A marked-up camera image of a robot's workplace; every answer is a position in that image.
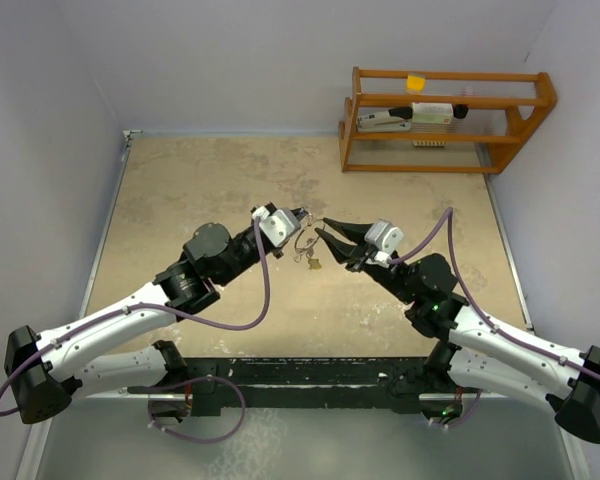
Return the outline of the large metal keyring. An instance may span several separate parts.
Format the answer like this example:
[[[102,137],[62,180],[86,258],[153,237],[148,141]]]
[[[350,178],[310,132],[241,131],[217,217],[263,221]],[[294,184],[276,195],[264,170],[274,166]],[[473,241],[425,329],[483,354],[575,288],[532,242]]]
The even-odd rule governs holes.
[[[314,248],[315,244],[319,241],[319,238],[310,236],[310,233],[313,228],[317,227],[319,222],[323,221],[323,218],[314,217],[307,221],[306,225],[300,230],[294,240],[293,248],[296,253],[303,253]]]

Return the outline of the bunch of metal keys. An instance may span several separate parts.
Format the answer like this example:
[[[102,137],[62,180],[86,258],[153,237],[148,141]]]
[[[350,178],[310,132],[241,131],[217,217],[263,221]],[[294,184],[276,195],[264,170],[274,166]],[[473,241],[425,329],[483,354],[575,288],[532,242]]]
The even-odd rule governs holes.
[[[303,247],[297,247],[294,253],[294,262],[301,263],[306,261],[309,270],[321,270],[322,265],[318,257],[315,256],[315,247],[318,239],[309,238]]]

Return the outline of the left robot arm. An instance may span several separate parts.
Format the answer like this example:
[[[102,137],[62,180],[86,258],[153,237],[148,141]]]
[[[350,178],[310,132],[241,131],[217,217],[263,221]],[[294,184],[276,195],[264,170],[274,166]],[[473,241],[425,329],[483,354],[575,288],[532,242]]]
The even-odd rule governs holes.
[[[82,319],[40,333],[25,325],[7,339],[0,392],[15,400],[11,414],[32,425],[54,417],[73,399],[110,390],[115,379],[129,386],[182,387],[186,369],[171,346],[112,357],[109,351],[181,320],[200,322],[200,312],[219,300],[226,286],[266,257],[281,257],[301,229],[306,208],[255,207],[251,223],[231,235],[220,223],[200,226],[178,260],[126,298]]]

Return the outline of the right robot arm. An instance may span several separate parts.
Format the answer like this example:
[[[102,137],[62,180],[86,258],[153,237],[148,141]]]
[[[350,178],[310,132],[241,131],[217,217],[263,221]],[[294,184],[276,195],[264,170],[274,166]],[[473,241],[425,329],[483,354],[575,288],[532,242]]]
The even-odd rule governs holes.
[[[351,224],[328,219],[317,235],[337,263],[363,272],[407,305],[406,318],[443,357],[425,366],[436,391],[454,384],[526,401],[553,415],[575,437],[600,444],[600,347],[586,350],[544,340],[487,314],[465,288],[454,254],[406,255],[402,231],[385,220]]]

